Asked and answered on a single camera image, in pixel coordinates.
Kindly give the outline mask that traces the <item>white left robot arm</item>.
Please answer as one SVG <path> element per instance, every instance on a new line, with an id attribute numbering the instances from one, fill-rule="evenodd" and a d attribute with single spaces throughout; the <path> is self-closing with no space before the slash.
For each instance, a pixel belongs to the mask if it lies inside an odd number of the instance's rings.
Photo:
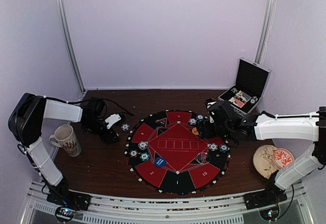
<path id="1" fill-rule="evenodd" d="M 63 206 L 70 205 L 73 194 L 68 182 L 50 158 L 42 141 L 42 124 L 45 119 L 81 123 L 83 128 L 99 136 L 104 143 L 119 140 L 113 125 L 125 120 L 123 113 L 106 116 L 106 99 L 92 97 L 83 101 L 70 102 L 48 96 L 24 93 L 8 120 L 9 130 L 19 142 L 20 151 L 43 177 L 50 194 Z"/>

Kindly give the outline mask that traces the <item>blue cream poker chip stack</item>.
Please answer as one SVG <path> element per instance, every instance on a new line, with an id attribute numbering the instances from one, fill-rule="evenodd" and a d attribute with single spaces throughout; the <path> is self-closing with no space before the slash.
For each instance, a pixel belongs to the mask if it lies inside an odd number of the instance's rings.
<path id="1" fill-rule="evenodd" d="M 130 125 L 129 124 L 123 124 L 122 126 L 121 126 L 121 129 L 123 130 L 123 131 L 128 131 L 129 130 L 129 128 L 130 128 Z"/>

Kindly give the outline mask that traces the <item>black triangular all-in marker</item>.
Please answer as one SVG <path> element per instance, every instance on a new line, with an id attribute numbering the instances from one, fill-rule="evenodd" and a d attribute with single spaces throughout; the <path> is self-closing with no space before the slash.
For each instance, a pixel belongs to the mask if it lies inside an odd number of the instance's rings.
<path id="1" fill-rule="evenodd" d="M 168 119 L 167 118 L 163 118 L 163 119 L 156 120 L 155 122 L 156 122 L 156 124 L 158 124 L 160 126 L 166 127 L 167 126 Z"/>

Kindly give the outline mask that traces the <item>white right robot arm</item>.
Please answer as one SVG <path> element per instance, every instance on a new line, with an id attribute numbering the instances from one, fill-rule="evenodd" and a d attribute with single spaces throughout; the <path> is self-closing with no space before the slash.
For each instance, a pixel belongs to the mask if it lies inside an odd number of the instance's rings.
<path id="1" fill-rule="evenodd" d="M 219 136 L 233 142 L 306 141 L 308 148 L 290 166 L 272 174 L 266 188 L 256 197 L 272 204 L 293 183 L 325 166 L 325 107 L 299 115 L 240 115 L 227 101 L 208 98 L 208 118 L 196 124 L 200 138 Z"/>

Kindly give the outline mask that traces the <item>blue cream chips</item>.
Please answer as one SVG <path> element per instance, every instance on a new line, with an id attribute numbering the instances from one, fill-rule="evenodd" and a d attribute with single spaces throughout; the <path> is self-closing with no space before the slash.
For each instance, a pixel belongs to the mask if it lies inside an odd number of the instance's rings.
<path id="1" fill-rule="evenodd" d="M 138 143 L 138 148 L 140 150 L 146 150 L 148 148 L 148 142 L 146 141 L 141 141 L 140 143 Z"/>

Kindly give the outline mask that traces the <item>red black chips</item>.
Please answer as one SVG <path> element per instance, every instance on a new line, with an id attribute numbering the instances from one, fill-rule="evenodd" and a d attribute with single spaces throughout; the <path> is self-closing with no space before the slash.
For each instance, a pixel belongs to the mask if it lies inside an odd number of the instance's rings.
<path id="1" fill-rule="evenodd" d="M 129 157 L 130 158 L 136 158 L 139 155 L 139 152 L 137 150 L 131 150 L 129 152 Z"/>

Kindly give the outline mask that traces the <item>clear round dealer button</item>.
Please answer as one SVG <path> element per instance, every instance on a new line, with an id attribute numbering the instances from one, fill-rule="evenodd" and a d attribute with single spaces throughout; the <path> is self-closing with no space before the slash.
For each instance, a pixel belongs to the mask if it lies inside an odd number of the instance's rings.
<path id="1" fill-rule="evenodd" d="M 208 152 L 201 152 L 197 155 L 196 161 L 199 164 L 208 164 L 210 162 L 210 155 Z"/>

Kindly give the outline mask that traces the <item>orange big blind button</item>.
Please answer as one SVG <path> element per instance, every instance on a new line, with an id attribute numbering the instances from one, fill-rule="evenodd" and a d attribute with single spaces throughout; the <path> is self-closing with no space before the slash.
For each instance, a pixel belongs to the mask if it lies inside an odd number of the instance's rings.
<path id="1" fill-rule="evenodd" d="M 198 130 L 197 130 L 196 127 L 194 127 L 194 128 L 192 129 L 192 133 L 193 133 L 194 135 L 199 135 Z"/>

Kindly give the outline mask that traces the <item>blue small blind button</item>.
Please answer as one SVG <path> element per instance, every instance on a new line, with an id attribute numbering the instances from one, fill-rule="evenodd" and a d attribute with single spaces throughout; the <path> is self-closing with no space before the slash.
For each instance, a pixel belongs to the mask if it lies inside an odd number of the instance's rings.
<path id="1" fill-rule="evenodd" d="M 164 167 L 166 165 L 166 160 L 162 157 L 158 157 L 154 160 L 154 165 L 156 167 Z"/>

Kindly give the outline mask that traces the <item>green chips stack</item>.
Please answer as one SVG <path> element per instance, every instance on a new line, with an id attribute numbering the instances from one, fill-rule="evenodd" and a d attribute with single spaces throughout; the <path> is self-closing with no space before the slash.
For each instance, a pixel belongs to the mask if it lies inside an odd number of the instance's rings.
<path id="1" fill-rule="evenodd" d="M 219 151 L 225 153 L 229 150 L 229 147 L 225 144 L 219 145 Z"/>
<path id="2" fill-rule="evenodd" d="M 205 119 L 205 117 L 203 115 L 196 115 L 196 120 L 197 122 L 201 122 Z"/>

